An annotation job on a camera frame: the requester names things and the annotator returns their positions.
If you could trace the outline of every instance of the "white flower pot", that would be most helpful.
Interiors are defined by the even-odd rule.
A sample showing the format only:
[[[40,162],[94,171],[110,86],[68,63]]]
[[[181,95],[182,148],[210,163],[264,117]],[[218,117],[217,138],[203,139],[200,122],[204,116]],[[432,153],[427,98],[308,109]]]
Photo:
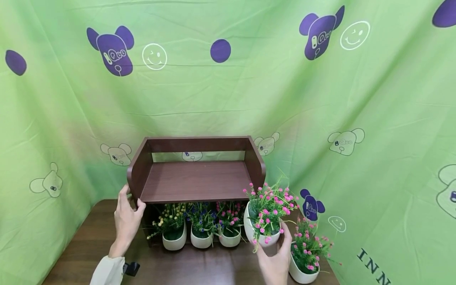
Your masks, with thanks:
[[[212,238],[214,237],[212,233],[207,238],[198,238],[193,234],[193,230],[190,232],[190,240],[197,249],[207,249],[212,245]]]
[[[250,201],[247,203],[247,207],[245,208],[245,212],[244,212],[244,230],[245,230],[245,235],[247,236],[247,239],[249,240],[249,242],[251,242],[253,244],[254,228],[253,228],[251,220],[249,219],[249,206],[250,206]],[[257,242],[261,245],[261,247],[266,248],[266,247],[276,244],[277,241],[279,240],[279,237],[280,237],[280,233],[278,232],[278,233],[272,235],[271,240],[269,240],[269,242],[266,244],[264,242],[266,240],[266,236],[261,234],[259,236],[259,239]]]
[[[218,240],[220,243],[226,248],[233,248],[239,244],[241,241],[241,231],[239,229],[239,233],[235,237],[227,237],[222,233],[221,229],[218,229]]]
[[[185,242],[187,241],[187,225],[184,222],[184,231],[182,236],[176,240],[167,240],[163,235],[161,235],[163,241],[163,246],[170,251],[180,250],[184,247]]]
[[[317,278],[318,274],[320,273],[320,267],[318,267],[318,271],[313,273],[313,274],[306,274],[299,270],[298,266],[296,266],[295,259],[293,258],[293,255],[291,254],[291,249],[290,249],[290,268],[288,271],[290,272],[291,277],[293,278],[294,281],[296,281],[299,284],[310,284],[315,279]]]

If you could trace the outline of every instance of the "green curtain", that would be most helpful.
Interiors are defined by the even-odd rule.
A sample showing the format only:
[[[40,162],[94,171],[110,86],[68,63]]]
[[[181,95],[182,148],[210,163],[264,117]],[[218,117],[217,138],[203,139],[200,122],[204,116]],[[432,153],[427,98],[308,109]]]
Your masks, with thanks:
[[[4,0],[0,23],[0,284],[41,283],[163,135],[251,135],[341,284],[454,283],[456,0]]]

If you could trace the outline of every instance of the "wooden shelf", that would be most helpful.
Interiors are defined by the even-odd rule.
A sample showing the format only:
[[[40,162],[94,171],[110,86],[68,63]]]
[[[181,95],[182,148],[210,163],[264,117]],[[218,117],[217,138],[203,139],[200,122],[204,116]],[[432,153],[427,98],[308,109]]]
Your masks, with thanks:
[[[242,189],[249,183],[244,161],[159,162],[150,169],[141,201],[246,200]]]
[[[243,161],[154,162],[160,152],[244,151]],[[266,166],[250,136],[144,138],[127,170],[133,198],[145,203],[245,200]]]

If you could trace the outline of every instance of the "sleeve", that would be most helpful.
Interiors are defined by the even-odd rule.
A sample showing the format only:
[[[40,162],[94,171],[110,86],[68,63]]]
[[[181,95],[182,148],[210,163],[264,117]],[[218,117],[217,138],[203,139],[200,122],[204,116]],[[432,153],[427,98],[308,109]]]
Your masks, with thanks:
[[[124,277],[124,264],[125,257],[103,257],[92,275],[90,285],[120,285]]]

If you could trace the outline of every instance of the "wooden table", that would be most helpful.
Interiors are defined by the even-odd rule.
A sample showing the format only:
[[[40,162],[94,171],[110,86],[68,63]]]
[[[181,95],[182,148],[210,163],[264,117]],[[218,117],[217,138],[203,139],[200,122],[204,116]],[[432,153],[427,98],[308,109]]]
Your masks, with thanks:
[[[98,262],[108,254],[115,239],[114,210],[117,200],[96,204],[67,246],[44,285],[87,285]],[[200,250],[186,244],[179,252],[168,252],[160,244],[149,248],[143,231],[138,231],[125,255],[126,262],[141,267],[135,277],[125,276],[123,285],[263,285],[252,245],[241,241],[235,249],[214,242]],[[340,285],[331,267],[323,260],[314,285]],[[288,277],[288,284],[297,284]]]

